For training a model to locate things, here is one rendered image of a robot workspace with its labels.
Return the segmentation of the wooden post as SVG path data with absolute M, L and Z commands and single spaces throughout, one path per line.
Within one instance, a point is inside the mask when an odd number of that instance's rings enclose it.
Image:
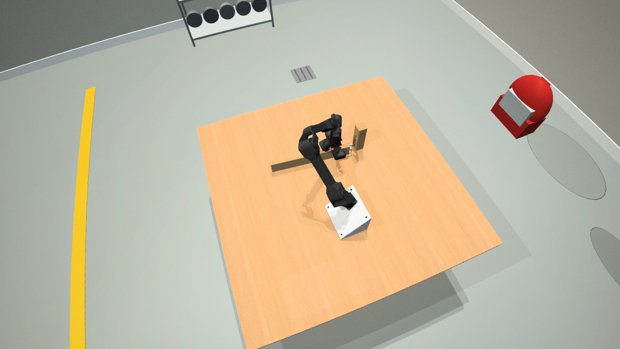
M 354 144 L 355 151 L 363 149 L 363 146 L 365 144 L 366 132 L 367 132 L 367 127 L 365 125 L 365 122 L 360 122 L 359 124 L 355 124 L 354 140 L 352 143 Z

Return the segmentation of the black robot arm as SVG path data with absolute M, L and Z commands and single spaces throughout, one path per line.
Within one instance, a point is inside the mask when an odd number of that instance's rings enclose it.
M 311 161 L 316 169 L 316 172 L 318 172 L 318 175 L 326 187 L 328 200 L 332 203 L 334 208 L 342 206 L 346 207 L 350 211 L 351 208 L 358 203 L 358 201 L 352 193 L 345 190 L 341 182 L 335 181 L 334 177 L 324 163 L 323 158 L 320 156 L 320 148 L 323 149 L 323 152 L 327 152 L 330 147 L 334 148 L 332 142 L 330 141 L 330 137 L 328 136 L 326 139 L 318 142 L 319 138 L 316 135 L 318 132 L 328 132 L 331 130 L 331 138 L 338 141 L 341 138 L 341 127 L 342 116 L 333 113 L 331 118 L 327 119 L 327 121 L 322 121 L 316 125 L 310 125 L 304 128 L 297 148 L 303 157 Z M 312 137 L 309 138 L 310 135 L 312 135 Z

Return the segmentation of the wooden rail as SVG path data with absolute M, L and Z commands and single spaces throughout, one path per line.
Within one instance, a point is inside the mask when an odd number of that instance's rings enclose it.
M 348 155 L 350 150 L 352 152 L 352 148 L 350 149 L 350 146 L 353 147 L 354 144 L 349 145 L 349 143 L 345 143 L 340 147 L 343 148 L 346 155 Z M 330 147 L 327 152 L 323 152 L 323 149 L 320 149 L 320 156 L 323 158 L 323 160 L 331 159 L 334 157 L 331 150 L 334 150 L 334 148 Z M 272 172 L 277 172 L 280 170 L 285 170 L 301 165 L 307 165 L 309 163 L 311 163 L 311 161 L 303 157 L 302 154 L 270 161 Z

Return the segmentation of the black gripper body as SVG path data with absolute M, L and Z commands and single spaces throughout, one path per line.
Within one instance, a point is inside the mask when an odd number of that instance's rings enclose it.
M 341 137 L 338 141 L 335 141 L 335 140 L 333 140 L 333 139 L 331 138 L 331 136 L 330 136 L 330 132 L 331 132 L 331 130 L 330 130 L 330 131 L 328 131 L 328 132 L 325 132 L 325 136 L 326 136 L 326 138 L 327 138 L 328 136 L 330 137 L 330 141 L 332 142 L 332 145 L 334 146 L 334 153 L 333 153 L 333 155 L 334 155 L 334 159 L 335 159 L 335 160 L 339 160 L 339 159 L 343 159 L 343 158 L 345 158 L 345 157 L 346 157 L 346 153 L 345 153 L 345 152 L 344 152 L 344 150 L 340 147 L 340 146 L 342 145 L 342 143 L 341 143 L 341 141 L 342 141 L 342 137 Z

